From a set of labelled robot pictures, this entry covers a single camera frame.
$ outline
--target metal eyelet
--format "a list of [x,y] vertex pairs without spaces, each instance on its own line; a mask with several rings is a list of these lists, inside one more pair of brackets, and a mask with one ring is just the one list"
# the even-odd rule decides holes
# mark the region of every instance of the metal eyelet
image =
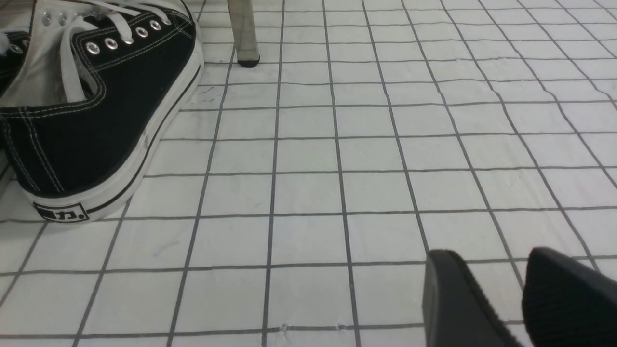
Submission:
[[140,37],[147,37],[148,36],[148,32],[146,31],[146,29],[142,28],[142,27],[136,27],[135,28],[135,32],[137,33],[137,35],[139,35]]
[[67,15],[61,13],[60,18],[58,18],[58,23],[60,23],[61,26],[65,26],[67,24]]
[[86,42],[86,50],[94,55],[99,54],[101,52],[101,49],[99,48],[99,46],[94,42]]
[[42,21],[44,26],[48,27],[51,24],[51,19],[51,14],[49,12],[43,12]]
[[160,31],[160,29],[161,29],[160,24],[156,20],[151,20],[150,21],[150,26],[152,27],[152,29],[154,29],[156,31]]
[[117,49],[118,43],[112,38],[105,38],[105,45],[109,49]]
[[23,54],[23,50],[21,48],[19,48],[19,46],[17,46],[16,44],[11,44],[10,45],[10,50],[17,53],[17,54]]

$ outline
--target white stitching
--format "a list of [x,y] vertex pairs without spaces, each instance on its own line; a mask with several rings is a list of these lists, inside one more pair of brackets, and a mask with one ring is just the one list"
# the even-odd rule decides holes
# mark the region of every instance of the white stitching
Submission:
[[54,184],[54,187],[56,188],[58,193],[63,193],[64,188],[60,184],[60,180],[58,179],[58,176],[56,176],[54,169],[51,167],[51,164],[49,163],[49,159],[47,158],[47,156],[45,155],[45,152],[43,151],[43,146],[41,146],[41,142],[39,141],[38,134],[36,132],[34,123],[32,122],[32,119],[27,118],[28,112],[25,110],[25,108],[23,112],[24,112],[23,121],[26,123],[26,126],[29,128],[30,139],[32,140],[32,145],[35,147],[36,154],[41,160],[41,164],[43,165],[43,168],[45,168],[45,171],[47,172],[49,180]]
[[32,180],[32,177],[28,173],[28,170],[26,170],[26,167],[24,166],[22,159],[19,156],[19,153],[17,152],[17,149],[15,148],[15,144],[13,144],[13,141],[11,140],[9,122],[1,115],[0,115],[0,120],[2,121],[2,124],[4,125],[4,139],[6,140],[6,143],[9,147],[11,154],[13,154],[13,158],[15,158],[15,162],[17,162],[17,166],[22,171],[23,176],[26,178],[26,181],[28,181],[30,186],[35,191],[41,191],[36,185],[36,183],[34,182],[34,180]]

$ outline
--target sneaker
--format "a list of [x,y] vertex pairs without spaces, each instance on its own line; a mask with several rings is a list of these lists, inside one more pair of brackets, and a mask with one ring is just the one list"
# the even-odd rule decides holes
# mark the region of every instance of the sneaker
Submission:
[[0,99],[0,132],[42,218],[105,217],[133,195],[203,71],[180,0],[39,0],[28,54]]
[[[22,67],[29,44],[28,28],[0,30],[0,96]],[[0,143],[0,196],[9,184],[11,176],[9,160]]]

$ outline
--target white shoelace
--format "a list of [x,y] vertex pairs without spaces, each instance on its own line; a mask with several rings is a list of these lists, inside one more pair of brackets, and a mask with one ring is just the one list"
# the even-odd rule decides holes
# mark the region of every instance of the white shoelace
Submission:
[[17,31],[28,31],[28,28],[16,28],[16,29],[2,29],[0,30],[0,56],[3,56],[6,54],[6,52],[9,51],[10,48],[10,42],[9,42],[9,37],[8,37],[8,33],[13,33],[13,32],[17,32]]
[[[109,18],[112,23],[114,23],[116,29],[118,29],[122,41],[127,43],[133,42],[133,32],[128,26],[126,19],[122,17],[121,13],[133,17],[141,13],[133,9],[124,8],[122,6],[128,6],[134,9],[152,12],[153,14],[158,16],[163,23],[170,23],[169,18],[162,10],[157,7],[145,5],[149,3],[148,0],[136,0],[135,2],[126,1],[123,2],[121,6],[107,4],[100,1],[87,2],[92,5],[110,10],[103,15]],[[64,86],[64,95],[67,102],[79,102],[86,100],[86,96],[81,86],[77,64],[75,63],[75,58],[73,56],[73,52],[71,51],[71,37],[74,34],[82,31],[90,31],[96,29],[98,29],[97,26],[85,22],[84,17],[79,16],[67,26],[62,35],[62,41],[60,42],[60,68],[62,71],[62,84]]]

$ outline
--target black rubber foot cap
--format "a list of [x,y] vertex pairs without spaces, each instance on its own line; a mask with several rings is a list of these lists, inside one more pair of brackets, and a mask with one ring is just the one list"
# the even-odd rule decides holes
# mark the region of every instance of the black rubber foot cap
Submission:
[[259,64],[259,60],[261,58],[262,57],[259,56],[259,58],[257,58],[256,61],[238,61],[238,64],[240,64],[241,67],[246,67],[246,68],[250,69],[251,67],[257,66],[257,64]]

